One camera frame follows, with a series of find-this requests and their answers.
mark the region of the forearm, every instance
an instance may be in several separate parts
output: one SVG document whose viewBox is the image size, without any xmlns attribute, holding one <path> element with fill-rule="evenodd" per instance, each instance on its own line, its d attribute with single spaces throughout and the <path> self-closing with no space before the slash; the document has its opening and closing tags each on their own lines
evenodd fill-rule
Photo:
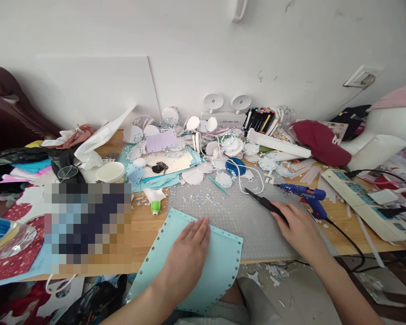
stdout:
<svg viewBox="0 0 406 325">
<path fill-rule="evenodd" d="M 334 260 L 314 270 L 328 292 L 343 325 L 383 325 L 382 320 Z"/>
<path fill-rule="evenodd" d="M 102 325 L 160 325 L 173 312 L 176 304 L 158 279 L 134 300 L 102 322 Z"/>
</svg>

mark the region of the pixelated area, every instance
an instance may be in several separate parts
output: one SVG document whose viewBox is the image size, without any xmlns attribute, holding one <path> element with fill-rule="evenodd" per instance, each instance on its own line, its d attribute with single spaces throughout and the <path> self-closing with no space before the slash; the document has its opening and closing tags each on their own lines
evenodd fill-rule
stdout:
<svg viewBox="0 0 406 325">
<path fill-rule="evenodd" d="M 45 273 L 108 274 L 130 264 L 131 194 L 130 184 L 46 186 Z"/>
</svg>

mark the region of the white board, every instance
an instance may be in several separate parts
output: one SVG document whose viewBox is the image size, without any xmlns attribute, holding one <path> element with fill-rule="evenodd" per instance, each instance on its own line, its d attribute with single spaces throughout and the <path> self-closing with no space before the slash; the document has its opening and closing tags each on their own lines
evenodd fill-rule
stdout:
<svg viewBox="0 0 406 325">
<path fill-rule="evenodd" d="M 37 56 L 48 92 L 38 95 L 52 122 L 67 129 L 94 128 L 116 119 L 135 102 L 123 125 L 141 114 L 159 120 L 147 56 Z"/>
</svg>

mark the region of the floor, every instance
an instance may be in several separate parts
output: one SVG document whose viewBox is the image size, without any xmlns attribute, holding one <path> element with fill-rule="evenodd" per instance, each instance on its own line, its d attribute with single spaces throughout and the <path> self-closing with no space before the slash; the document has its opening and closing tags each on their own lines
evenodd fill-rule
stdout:
<svg viewBox="0 0 406 325">
<path fill-rule="evenodd" d="M 344 258 L 353 267 L 359 258 Z M 367 260 L 364 267 L 377 265 L 374 260 Z M 242 265 L 238 278 L 256 276 L 269 300 L 274 304 L 286 325 L 308 324 L 341 324 L 325 288 L 316 273 L 308 266 L 293 263 L 285 267 L 285 278 L 272 276 L 266 269 L 266 264 Z M 376 277 L 386 291 L 406 294 L 406 287 L 387 269 L 377 269 L 367 272 Z M 393 320 L 383 319 L 386 325 L 403 325 Z"/>
</svg>

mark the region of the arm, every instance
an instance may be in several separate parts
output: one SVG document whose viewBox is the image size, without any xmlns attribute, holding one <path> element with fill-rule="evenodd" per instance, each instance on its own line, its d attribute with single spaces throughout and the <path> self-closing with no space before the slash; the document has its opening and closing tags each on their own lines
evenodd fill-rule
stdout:
<svg viewBox="0 0 406 325">
<path fill-rule="evenodd" d="M 347 272 L 329 253 L 313 218 L 294 204 L 271 202 L 289 222 L 272 212 L 284 238 L 316 271 L 343 325 L 383 325 L 382 320 L 355 287 Z"/>
<path fill-rule="evenodd" d="M 170 249 L 155 280 L 133 301 L 102 322 L 102 325 L 159 325 L 196 286 L 208 253 L 208 218 L 191 222 Z"/>
</svg>

